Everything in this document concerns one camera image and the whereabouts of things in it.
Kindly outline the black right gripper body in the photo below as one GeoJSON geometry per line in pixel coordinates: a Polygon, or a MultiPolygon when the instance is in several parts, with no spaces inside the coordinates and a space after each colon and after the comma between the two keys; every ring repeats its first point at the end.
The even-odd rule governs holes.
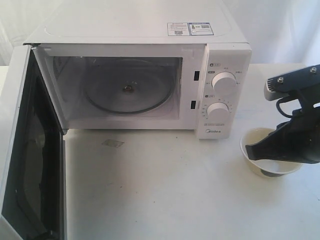
{"type": "Polygon", "coordinates": [[[280,130],[277,143],[281,161],[304,164],[320,162],[320,107],[315,107],[319,102],[319,87],[293,90],[276,102],[279,113],[290,119],[276,127],[280,130]],[[288,115],[282,110],[281,104],[294,100],[298,100],[300,108],[288,115]]]}

